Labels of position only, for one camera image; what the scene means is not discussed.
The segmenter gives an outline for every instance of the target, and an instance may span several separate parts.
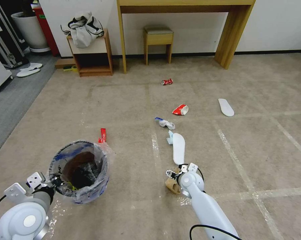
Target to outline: shoe insole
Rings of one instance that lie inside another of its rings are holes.
[[[185,139],[179,133],[173,135],[173,160],[177,165],[184,164]]]
[[[235,114],[234,110],[231,108],[226,99],[219,98],[218,102],[220,104],[220,109],[222,113],[225,114],[227,117],[232,117]]]

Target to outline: yellow object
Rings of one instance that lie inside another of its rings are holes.
[[[174,32],[167,27],[145,27],[144,28],[144,59],[148,65],[148,46],[166,45],[167,61],[171,63]]]
[[[77,67],[75,65],[70,68],[64,67],[64,72],[68,72],[68,71],[77,72]]]
[[[72,190],[73,190],[73,191],[77,190],[77,188],[75,188],[75,187],[71,184],[71,182],[67,182],[67,183],[72,187]]]
[[[228,12],[215,60],[229,68],[255,0],[117,0],[123,69],[127,72],[122,14]]]

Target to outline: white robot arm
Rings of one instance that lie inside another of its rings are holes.
[[[206,226],[205,231],[209,239],[240,239],[216,200],[204,192],[204,180],[196,173],[197,169],[197,165],[190,163],[188,170],[187,166],[183,165],[180,173],[167,170],[166,175],[176,179],[181,187],[181,193],[191,198],[191,205],[201,224]]]
[[[16,206],[0,218],[0,240],[40,240],[49,230],[49,208],[55,194],[52,182],[35,172],[26,184],[14,183],[4,193]]]

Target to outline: planter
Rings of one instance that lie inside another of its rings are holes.
[[[30,51],[47,52],[50,50],[36,16],[23,17],[23,12],[18,12],[12,14],[11,17],[28,43]]]

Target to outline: gray carpet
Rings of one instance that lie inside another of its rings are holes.
[[[52,55],[28,54],[26,57],[29,62],[42,63],[43,67],[40,72],[24,78],[17,78],[19,70],[13,69],[14,79],[6,81],[0,88],[0,148],[52,76],[58,59]]]

